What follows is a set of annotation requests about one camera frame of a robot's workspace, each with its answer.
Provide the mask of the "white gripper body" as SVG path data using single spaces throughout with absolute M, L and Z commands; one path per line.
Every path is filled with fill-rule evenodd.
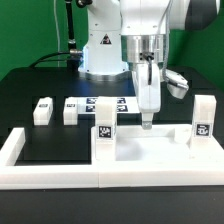
M 135 64 L 132 80 L 138 108 L 142 114 L 160 111 L 162 82 L 167 84 L 171 95 L 178 99 L 183 99 L 189 89 L 188 81 L 182 75 L 166 69 L 165 77 L 162 77 L 162 70 L 155 63 Z

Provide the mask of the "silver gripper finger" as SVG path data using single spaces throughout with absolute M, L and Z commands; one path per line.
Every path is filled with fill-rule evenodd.
M 152 128 L 152 120 L 153 120 L 152 113 L 143 113 L 142 114 L 142 128 L 144 130 L 151 129 Z

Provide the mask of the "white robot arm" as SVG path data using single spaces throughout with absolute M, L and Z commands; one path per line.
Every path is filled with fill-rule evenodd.
M 88 12 L 88 42 L 81 72 L 101 80 L 129 70 L 142 115 L 142 127 L 152 127 L 160 111 L 160 83 L 182 98 L 188 84 L 167 70 L 169 33 L 201 30 L 220 10 L 220 0 L 76 0 Z

